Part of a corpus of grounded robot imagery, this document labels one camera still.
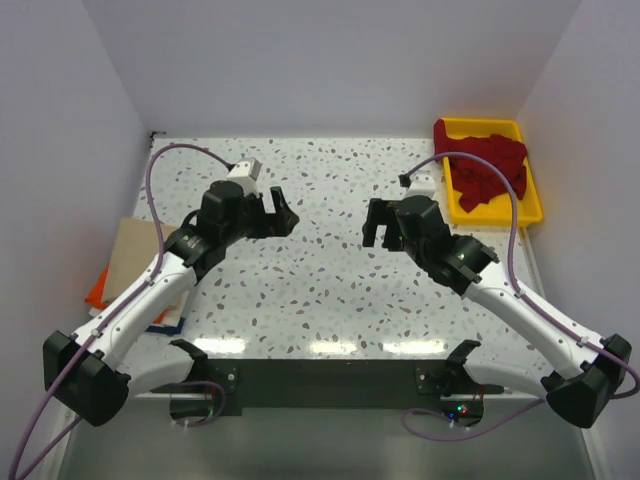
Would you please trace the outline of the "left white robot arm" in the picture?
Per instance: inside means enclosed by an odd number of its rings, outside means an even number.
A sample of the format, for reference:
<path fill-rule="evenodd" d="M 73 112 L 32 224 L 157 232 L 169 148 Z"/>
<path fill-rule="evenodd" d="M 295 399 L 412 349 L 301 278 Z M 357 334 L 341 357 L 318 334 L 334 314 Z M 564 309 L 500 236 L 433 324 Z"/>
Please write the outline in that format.
<path fill-rule="evenodd" d="M 298 224 L 282 189 L 270 190 L 266 212 L 261 194 L 234 181 L 216 181 L 199 209 L 164 240 L 163 249 L 103 313 L 66 335 L 52 333 L 43 344 L 48 393 L 94 427 L 110 421 L 132 392 L 131 377 L 118 368 L 138 337 L 169 304 L 195 287 L 241 239 L 289 236 Z"/>

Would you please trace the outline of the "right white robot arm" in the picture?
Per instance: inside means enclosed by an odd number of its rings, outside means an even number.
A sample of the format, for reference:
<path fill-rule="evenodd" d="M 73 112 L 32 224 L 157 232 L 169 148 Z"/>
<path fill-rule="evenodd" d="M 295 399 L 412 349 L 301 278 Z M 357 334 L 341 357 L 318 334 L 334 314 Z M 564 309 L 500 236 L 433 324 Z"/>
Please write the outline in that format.
<path fill-rule="evenodd" d="M 379 227 L 383 248 L 404 252 L 436 284 L 482 306 L 527 340 L 549 363 L 542 375 L 533 367 L 484 360 L 476 348 L 445 369 L 448 386 L 459 393 L 477 384 L 512 388 L 544 400 L 563 420 L 593 426 L 619 391 L 632 353 L 618 334 L 604 337 L 550 305 L 520 283 L 510 264 L 477 238 L 451 233 L 439 205 L 427 196 L 370 201 L 363 245 L 371 247 Z"/>

